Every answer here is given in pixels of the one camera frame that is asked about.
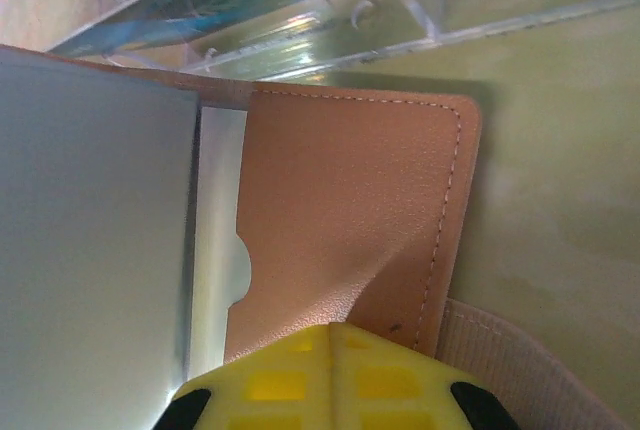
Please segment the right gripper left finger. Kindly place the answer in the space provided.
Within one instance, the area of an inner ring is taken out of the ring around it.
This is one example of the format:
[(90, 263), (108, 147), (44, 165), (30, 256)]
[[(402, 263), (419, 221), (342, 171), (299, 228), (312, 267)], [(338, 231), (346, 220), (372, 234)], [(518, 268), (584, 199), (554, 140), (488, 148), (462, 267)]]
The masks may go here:
[(329, 327), (316, 325), (184, 383), (156, 429), (331, 429)]

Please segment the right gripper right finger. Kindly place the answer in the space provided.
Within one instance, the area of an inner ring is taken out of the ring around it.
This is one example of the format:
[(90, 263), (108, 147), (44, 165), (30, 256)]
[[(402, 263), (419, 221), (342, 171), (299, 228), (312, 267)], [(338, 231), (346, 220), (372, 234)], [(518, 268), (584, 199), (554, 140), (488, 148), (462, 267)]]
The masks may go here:
[(346, 323), (330, 325), (335, 429), (517, 429), (476, 377)]

